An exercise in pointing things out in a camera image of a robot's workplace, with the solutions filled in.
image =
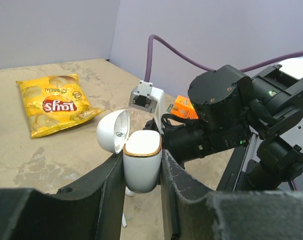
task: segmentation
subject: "beige table surface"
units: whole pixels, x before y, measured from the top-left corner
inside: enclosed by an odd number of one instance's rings
[[[43,138],[31,139],[17,80],[77,73],[80,85],[93,106],[106,109],[92,121]],[[99,120],[114,110],[129,109],[131,132],[143,128],[152,116],[128,107],[131,90],[139,79],[102,59],[0,70],[0,188],[34,187],[55,193],[100,165],[111,154],[96,141]],[[166,96],[166,104],[174,98]],[[186,170],[215,189],[232,151],[186,164]],[[163,239],[161,194],[126,197],[128,226],[122,240]]]

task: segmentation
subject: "red logo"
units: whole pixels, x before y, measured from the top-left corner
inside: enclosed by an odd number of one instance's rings
[[[70,112],[70,111],[76,111],[77,106],[73,101],[67,102],[67,101],[60,101],[60,100],[51,100],[51,99],[45,99],[42,104],[42,109],[46,113],[51,112]]]

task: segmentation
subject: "wall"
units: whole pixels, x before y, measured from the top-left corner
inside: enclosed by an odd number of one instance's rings
[[[0,0],[0,69],[109,58],[120,0]]]
[[[243,68],[303,50],[303,0],[121,0],[111,62],[143,79],[152,33],[204,65]],[[186,96],[202,72],[155,43],[156,87]]]

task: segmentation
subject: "white stick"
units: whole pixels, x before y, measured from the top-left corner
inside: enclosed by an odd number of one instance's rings
[[[125,228],[127,226],[127,221],[126,221],[126,218],[125,218],[125,214],[122,213],[122,226]]]

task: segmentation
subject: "chip bag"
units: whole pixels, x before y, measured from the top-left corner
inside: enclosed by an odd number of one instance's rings
[[[16,82],[21,91],[32,138],[82,124],[104,111],[92,107],[77,74]]]

